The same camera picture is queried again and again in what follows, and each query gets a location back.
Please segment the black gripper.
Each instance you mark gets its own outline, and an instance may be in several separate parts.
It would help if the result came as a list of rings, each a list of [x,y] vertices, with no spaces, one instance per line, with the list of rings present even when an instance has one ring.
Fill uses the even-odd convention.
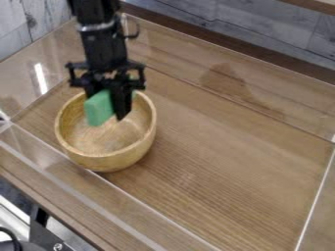
[[[79,25],[85,61],[69,62],[69,84],[81,87],[87,97],[110,88],[114,114],[122,121],[132,110],[132,88],[146,87],[146,66],[128,59],[126,40],[135,39],[140,30],[124,34],[120,20],[99,25]]]

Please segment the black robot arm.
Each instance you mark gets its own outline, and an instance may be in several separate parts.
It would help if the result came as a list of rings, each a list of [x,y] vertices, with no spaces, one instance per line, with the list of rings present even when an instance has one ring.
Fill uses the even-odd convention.
[[[119,15],[120,0],[68,0],[77,21],[85,61],[69,62],[69,85],[85,91],[84,112],[91,126],[116,116],[122,121],[132,110],[136,90],[146,89],[146,66],[128,59],[126,34]]]

